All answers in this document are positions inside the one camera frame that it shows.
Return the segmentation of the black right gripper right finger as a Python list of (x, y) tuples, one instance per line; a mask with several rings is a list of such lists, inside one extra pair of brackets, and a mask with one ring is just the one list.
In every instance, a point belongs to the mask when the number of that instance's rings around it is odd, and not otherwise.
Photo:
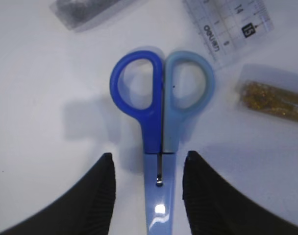
[(298, 226), (240, 193), (196, 151), (187, 154), (182, 186), (193, 235), (298, 235)]

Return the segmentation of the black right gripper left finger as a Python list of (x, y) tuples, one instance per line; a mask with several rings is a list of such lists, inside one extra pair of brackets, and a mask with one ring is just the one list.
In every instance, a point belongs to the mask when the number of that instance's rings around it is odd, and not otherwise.
[(116, 200), (115, 165), (104, 153), (53, 203), (2, 235), (107, 235)]

